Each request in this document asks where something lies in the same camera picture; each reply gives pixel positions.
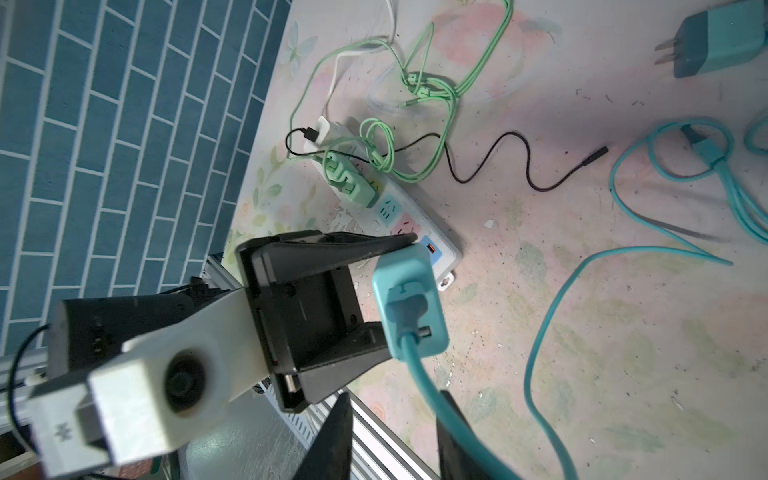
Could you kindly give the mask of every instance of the black wire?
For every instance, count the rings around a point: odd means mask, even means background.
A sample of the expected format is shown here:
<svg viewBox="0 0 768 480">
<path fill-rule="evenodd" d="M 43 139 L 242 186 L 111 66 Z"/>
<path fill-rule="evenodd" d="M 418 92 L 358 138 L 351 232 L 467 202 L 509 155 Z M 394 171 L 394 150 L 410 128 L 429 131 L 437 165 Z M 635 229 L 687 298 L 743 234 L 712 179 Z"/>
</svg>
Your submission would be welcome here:
<svg viewBox="0 0 768 480">
<path fill-rule="evenodd" d="M 293 130 L 288 132 L 288 135 L 286 135 L 286 148 L 288 149 L 288 151 L 292 155 L 296 155 L 296 156 L 324 154 L 325 151 L 321 151 L 321 150 L 310 151 L 310 152 L 305 152 L 303 154 L 300 154 L 300 153 L 294 152 L 293 150 L 290 149 L 290 147 L 288 146 L 288 139 L 295 132 L 301 131 L 301 130 L 302 130 L 301 128 L 294 128 Z M 478 165 L 478 167 L 475 169 L 475 171 L 472 172 L 472 175 L 470 175 L 469 178 L 465 178 L 465 179 L 459 178 L 458 175 L 456 175 L 456 172 L 453 170 L 453 162 L 451 160 L 451 154 L 449 152 L 448 142 L 446 141 L 442 145 L 442 147 L 443 147 L 443 150 L 445 151 L 445 157 L 448 159 L 448 169 L 451 171 L 451 176 L 453 177 L 453 180 L 456 180 L 456 182 L 458 182 L 460 184 L 468 184 L 469 182 L 471 182 L 472 179 L 474 179 L 477 176 L 477 174 L 480 173 L 480 170 L 482 170 L 482 168 L 485 166 L 485 163 L 491 157 L 491 153 L 493 153 L 493 149 L 496 148 L 496 145 L 498 145 L 498 142 L 502 141 L 502 139 L 504 137 L 507 137 L 508 135 L 512 135 L 514 137 L 519 138 L 520 140 L 522 140 L 523 144 L 525 145 L 525 152 L 526 152 L 526 158 L 525 158 L 525 179 L 528 181 L 528 185 L 530 185 L 532 189 L 534 189 L 536 191 L 539 191 L 539 192 L 549 192 L 550 190 L 554 190 L 555 188 L 557 188 L 560 185 L 562 185 L 562 183 L 565 182 L 568 179 L 568 177 L 573 175 L 576 172 L 576 170 L 578 170 L 580 168 L 583 168 L 583 167 L 586 167 L 587 165 L 591 164 L 592 162 L 594 162 L 595 160 L 597 160 L 598 158 L 602 157 L 603 155 L 605 155 L 608 152 L 607 147 L 600 148 L 599 150 L 595 151 L 592 155 L 590 155 L 589 157 L 585 158 L 579 165 L 576 165 L 576 167 L 574 167 L 564 177 L 562 177 L 560 180 L 558 180 L 558 182 L 556 184 L 554 184 L 554 185 L 552 185 L 550 187 L 539 187 L 538 185 L 534 184 L 533 180 L 531 179 L 531 145 L 528 143 L 528 139 L 526 139 L 522 134 L 520 134 L 520 133 L 518 133 L 516 131 L 507 131 L 507 132 L 501 134 L 496 139 L 496 141 L 493 142 L 493 145 L 491 145 L 491 148 L 488 149 L 488 153 L 485 154 L 485 158 L 482 159 L 482 162 L 480 162 L 480 165 Z M 415 139 L 414 141 L 412 141 L 411 143 L 407 144 L 405 147 L 400 147 L 400 148 L 396 149 L 395 152 L 403 151 L 403 150 L 405 150 L 407 148 L 413 147 L 414 145 L 416 145 L 417 143 L 419 143 L 420 141 L 424 140 L 427 137 L 440 138 L 440 134 L 435 133 L 435 132 L 424 134 L 421 137 L 419 137 L 419 138 Z M 370 163 L 365 158 L 358 157 L 357 155 L 347 154 L 346 152 L 331 150 L 330 153 L 344 155 L 346 157 L 351 157 L 351 158 L 356 158 L 357 160 L 363 161 L 363 162 L 365 162 L 367 164 Z"/>
<path fill-rule="evenodd" d="M 37 337 L 37 335 L 40 335 L 40 333 L 44 332 L 49 328 L 51 328 L 51 326 L 48 324 L 40 325 L 38 328 L 32 331 L 32 333 L 30 333 L 27 336 L 27 338 L 24 339 L 24 342 L 22 342 L 22 345 L 19 346 L 18 351 L 13 356 L 13 361 L 11 362 L 11 368 L 8 371 L 8 387 L 6 391 L 6 397 L 5 397 L 5 405 L 8 410 L 8 418 L 11 419 L 11 432 L 13 432 L 13 436 L 16 437 L 17 442 L 22 444 L 22 446 L 26 447 L 27 450 L 34 452 L 36 455 L 39 455 L 38 450 L 32 444 L 32 440 L 24 434 L 24 432 L 22 431 L 22 426 L 18 422 L 18 417 L 16 416 L 16 404 L 14 402 L 13 391 L 18 386 L 16 384 L 16 373 L 18 371 L 18 365 L 22 361 L 22 356 L 24 355 L 24 351 L 29 347 L 29 344 L 32 343 L 32 341 L 35 339 L 35 337 Z M 110 475 L 103 475 L 101 473 L 88 473 L 85 476 L 91 477 L 91 478 L 100 478 L 103 480 L 126 480 L 125 478 L 111 477 Z"/>
</svg>

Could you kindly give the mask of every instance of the green charger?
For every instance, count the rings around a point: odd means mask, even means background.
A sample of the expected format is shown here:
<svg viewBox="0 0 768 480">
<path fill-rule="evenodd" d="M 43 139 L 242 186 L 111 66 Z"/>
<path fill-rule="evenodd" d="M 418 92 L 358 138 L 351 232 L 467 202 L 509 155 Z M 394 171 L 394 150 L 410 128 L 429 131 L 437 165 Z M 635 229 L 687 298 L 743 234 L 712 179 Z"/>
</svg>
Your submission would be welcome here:
<svg viewBox="0 0 768 480">
<path fill-rule="evenodd" d="M 691 15 L 656 47 L 674 48 L 656 65 L 674 61 L 675 78 L 684 78 L 747 63 L 768 44 L 765 10 L 765 0 L 743 0 Z"/>
</svg>

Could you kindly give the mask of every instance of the power adapter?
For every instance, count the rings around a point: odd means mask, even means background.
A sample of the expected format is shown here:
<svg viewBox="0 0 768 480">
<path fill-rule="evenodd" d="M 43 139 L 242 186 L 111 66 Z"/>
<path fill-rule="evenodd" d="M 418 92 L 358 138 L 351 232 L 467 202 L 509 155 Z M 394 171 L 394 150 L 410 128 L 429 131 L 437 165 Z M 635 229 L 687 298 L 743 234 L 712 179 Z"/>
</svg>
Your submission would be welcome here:
<svg viewBox="0 0 768 480">
<path fill-rule="evenodd" d="M 747 63 L 768 43 L 765 9 L 765 0 L 743 0 L 691 15 L 656 47 L 674 48 L 656 65 L 674 61 L 675 78 L 684 78 Z"/>
</svg>

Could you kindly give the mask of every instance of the white power strip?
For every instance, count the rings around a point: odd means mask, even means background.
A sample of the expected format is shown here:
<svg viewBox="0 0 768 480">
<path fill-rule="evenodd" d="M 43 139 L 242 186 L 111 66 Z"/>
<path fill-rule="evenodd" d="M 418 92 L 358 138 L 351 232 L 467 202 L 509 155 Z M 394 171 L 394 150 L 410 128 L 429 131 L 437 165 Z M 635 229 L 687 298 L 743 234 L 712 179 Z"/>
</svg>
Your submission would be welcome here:
<svg viewBox="0 0 768 480">
<path fill-rule="evenodd" d="M 319 132 L 316 142 L 306 141 L 305 151 L 318 151 L 323 144 L 341 137 L 352 137 L 352 132 L 336 122 L 330 122 L 320 117 L 315 126 Z M 358 143 L 344 144 L 337 148 L 358 157 L 366 158 L 366 149 Z M 372 207 L 350 202 L 337 189 L 333 189 L 341 200 L 342 207 L 348 210 L 365 235 L 396 235 L 399 233 L 416 233 L 418 243 L 429 251 L 432 261 L 432 272 L 440 290 L 445 290 L 453 283 L 452 270 L 462 261 L 462 253 L 426 216 L 419 205 L 394 181 L 389 175 L 383 174 L 355 158 L 350 158 L 357 170 L 376 190 L 378 197 Z M 323 167 L 313 161 L 320 175 Z"/>
</svg>

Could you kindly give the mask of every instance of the metal prong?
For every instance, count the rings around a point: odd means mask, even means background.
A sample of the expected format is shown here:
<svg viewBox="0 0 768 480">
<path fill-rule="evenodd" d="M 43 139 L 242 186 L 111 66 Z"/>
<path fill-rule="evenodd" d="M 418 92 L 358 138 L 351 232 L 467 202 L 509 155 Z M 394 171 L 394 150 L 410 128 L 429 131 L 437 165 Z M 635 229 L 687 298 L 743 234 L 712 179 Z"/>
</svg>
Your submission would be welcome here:
<svg viewBox="0 0 768 480">
<path fill-rule="evenodd" d="M 655 64 L 656 64 L 656 65 L 661 65 L 661 64 L 663 64 L 663 63 L 668 63 L 668 62 L 670 62 L 670 61 L 676 60 L 676 59 L 677 59 L 677 57 L 679 57 L 679 55 L 676 55 L 676 54 L 674 54 L 674 53 L 670 53 L 670 54 L 668 54 L 668 55 L 665 55 L 665 56 L 663 56 L 663 57 L 659 58 L 658 60 L 656 60 L 656 63 L 655 63 Z"/>
<path fill-rule="evenodd" d="M 677 45 L 677 39 L 672 38 L 671 40 L 662 41 L 659 45 L 656 46 L 655 51 L 667 50 L 668 48 L 672 48 L 675 45 Z"/>
</svg>

